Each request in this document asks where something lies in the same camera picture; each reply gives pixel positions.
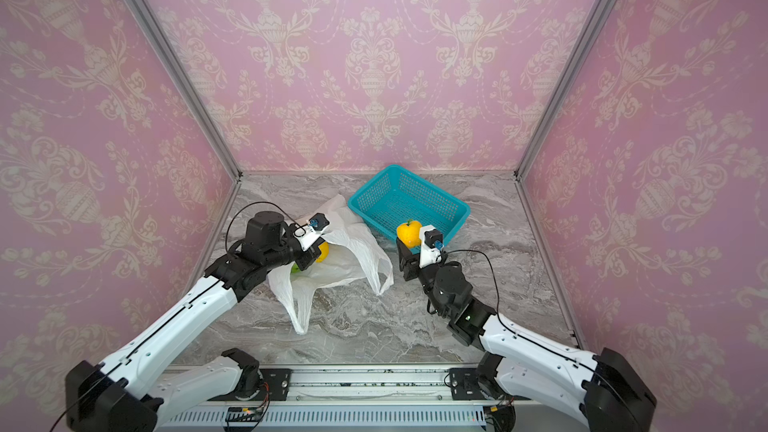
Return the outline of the white plastic bag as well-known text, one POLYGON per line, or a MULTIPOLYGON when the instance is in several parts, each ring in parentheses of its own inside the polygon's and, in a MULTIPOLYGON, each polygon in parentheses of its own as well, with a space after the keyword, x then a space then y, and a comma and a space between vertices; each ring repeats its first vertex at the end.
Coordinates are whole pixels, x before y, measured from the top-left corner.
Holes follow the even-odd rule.
POLYGON ((330 224, 323 239, 330 245, 328 257, 306 270, 291 273, 291 262, 272 270, 267 282, 284 306, 294 331, 307 333, 314 294, 319 289, 337 288, 366 280, 372 293, 382 295, 394 284, 393 265, 362 218, 352 212, 338 194, 318 209, 330 224))

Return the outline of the yellow bell pepper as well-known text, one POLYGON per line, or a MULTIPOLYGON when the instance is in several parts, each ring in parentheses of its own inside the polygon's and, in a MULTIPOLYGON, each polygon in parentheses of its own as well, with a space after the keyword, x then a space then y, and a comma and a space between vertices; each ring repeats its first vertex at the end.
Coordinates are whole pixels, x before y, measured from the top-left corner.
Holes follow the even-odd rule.
POLYGON ((397 239, 408 249, 419 247, 422 242, 420 236, 421 227, 421 223, 416 220, 404 222, 396 228, 397 239))

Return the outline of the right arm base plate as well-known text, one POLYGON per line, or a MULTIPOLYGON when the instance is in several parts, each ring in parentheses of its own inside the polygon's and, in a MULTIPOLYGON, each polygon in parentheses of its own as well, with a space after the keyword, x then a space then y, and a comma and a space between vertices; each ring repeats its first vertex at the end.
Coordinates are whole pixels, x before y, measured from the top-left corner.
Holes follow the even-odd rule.
POLYGON ((450 368, 444 384, 450 389, 454 401, 489 400, 505 403, 527 400, 527 397, 502 392, 489 380, 479 378, 476 369, 471 367, 450 368))

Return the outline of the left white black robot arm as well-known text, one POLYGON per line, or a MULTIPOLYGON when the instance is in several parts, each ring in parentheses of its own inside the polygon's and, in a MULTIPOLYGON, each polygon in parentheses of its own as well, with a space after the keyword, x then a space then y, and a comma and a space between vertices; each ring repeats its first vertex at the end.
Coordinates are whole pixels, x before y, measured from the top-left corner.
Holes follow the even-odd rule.
POLYGON ((260 363, 238 349, 172 379, 173 360, 208 326, 243 301, 275 269, 305 270, 322 255, 329 221, 287 223, 282 210, 260 211, 244 238, 226 247, 176 304, 126 345, 97 364, 82 361, 65 377, 62 421, 72 431, 154 431, 211 398, 248 400, 268 394, 260 363))

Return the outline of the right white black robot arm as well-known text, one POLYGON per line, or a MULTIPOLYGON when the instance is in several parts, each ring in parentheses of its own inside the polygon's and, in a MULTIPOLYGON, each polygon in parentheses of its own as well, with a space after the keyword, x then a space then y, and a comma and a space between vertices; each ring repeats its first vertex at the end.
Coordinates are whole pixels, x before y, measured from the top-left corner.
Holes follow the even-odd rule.
POLYGON ((483 303, 462 265, 450 261, 438 240, 414 253, 396 242, 405 280, 418 280, 429 310, 453 337, 483 351, 478 385, 492 398, 520 396, 563 413, 591 431, 648 431, 657 399, 619 352, 599 353, 550 340, 483 303))

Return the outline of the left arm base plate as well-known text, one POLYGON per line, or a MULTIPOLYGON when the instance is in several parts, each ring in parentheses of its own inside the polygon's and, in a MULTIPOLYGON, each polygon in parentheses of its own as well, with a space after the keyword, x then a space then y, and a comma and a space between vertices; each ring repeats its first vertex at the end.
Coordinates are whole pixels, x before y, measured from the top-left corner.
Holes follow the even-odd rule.
POLYGON ((244 372, 233 394, 241 401, 285 401, 292 373, 293 370, 289 368, 244 372))

